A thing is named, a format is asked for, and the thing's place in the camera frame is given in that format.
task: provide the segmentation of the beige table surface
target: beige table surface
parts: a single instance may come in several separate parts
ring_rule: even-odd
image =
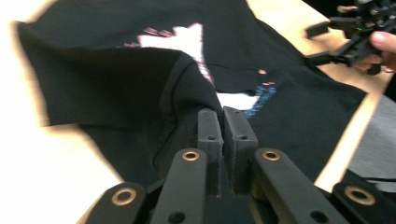
[[[76,223],[104,190],[122,181],[79,129],[73,125],[45,127],[45,103],[12,22],[34,21],[52,2],[0,3],[0,223]],[[248,2],[260,20],[304,54],[337,49],[345,43],[339,31],[314,40],[304,38],[305,27],[326,18],[303,1]],[[361,140],[390,74],[370,77],[341,64],[320,68],[335,80],[370,92],[316,181],[317,186],[331,190]]]

